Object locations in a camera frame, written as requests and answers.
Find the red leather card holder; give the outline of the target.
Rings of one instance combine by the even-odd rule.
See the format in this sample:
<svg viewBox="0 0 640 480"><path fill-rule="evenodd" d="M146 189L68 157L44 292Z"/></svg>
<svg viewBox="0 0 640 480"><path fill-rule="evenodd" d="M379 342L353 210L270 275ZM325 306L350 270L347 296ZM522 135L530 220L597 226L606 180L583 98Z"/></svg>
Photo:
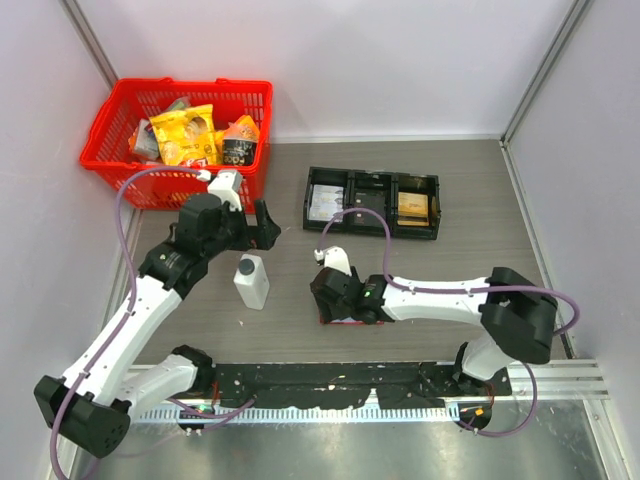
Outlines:
<svg viewBox="0 0 640 480"><path fill-rule="evenodd" d="M382 325L384 321L379 319L372 311L358 311L355 317L333 318L330 311L320 310L319 321L323 325L364 326Z"/></svg>

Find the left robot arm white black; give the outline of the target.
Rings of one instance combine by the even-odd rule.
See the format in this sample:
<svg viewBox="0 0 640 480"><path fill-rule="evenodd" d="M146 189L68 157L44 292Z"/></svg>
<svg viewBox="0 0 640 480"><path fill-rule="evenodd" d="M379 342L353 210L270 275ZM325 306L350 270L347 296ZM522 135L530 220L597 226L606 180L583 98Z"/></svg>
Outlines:
<svg viewBox="0 0 640 480"><path fill-rule="evenodd" d="M215 382L213 360L182 345L149 372L125 374L152 334L208 273L211 260L230 250L271 249L281 233L264 200L256 222L213 194L195 194L182 206L166 240L151 249L133 286L83 356L61 377L45 375L34 389L54 437L63 436L98 459L114 452L131 422L176 394L206 396Z"/></svg>

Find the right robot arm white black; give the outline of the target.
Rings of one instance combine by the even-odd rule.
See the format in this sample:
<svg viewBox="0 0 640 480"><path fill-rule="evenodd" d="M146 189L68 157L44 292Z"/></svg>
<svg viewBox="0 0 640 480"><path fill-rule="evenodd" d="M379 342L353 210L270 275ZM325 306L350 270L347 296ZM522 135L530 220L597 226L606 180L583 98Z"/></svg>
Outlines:
<svg viewBox="0 0 640 480"><path fill-rule="evenodd" d="M323 267L310 290L324 324L426 319L482 328L480 337L460 346L451 371L453 386L465 395L513 362L544 365L551 357L557 301L510 268L438 283L383 275L362 280L355 268L345 273Z"/></svg>

